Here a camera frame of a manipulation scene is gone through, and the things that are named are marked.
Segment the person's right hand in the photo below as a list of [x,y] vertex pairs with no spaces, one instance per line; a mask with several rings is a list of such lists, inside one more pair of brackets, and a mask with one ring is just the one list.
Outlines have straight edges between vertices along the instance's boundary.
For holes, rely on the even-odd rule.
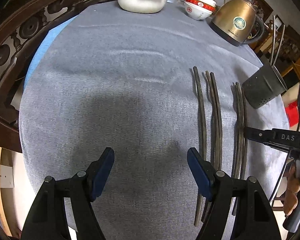
[[283,211],[287,216],[292,213],[298,204],[297,193],[300,191],[300,179],[296,178],[295,170],[296,166],[292,163],[287,177],[286,195],[283,204]]

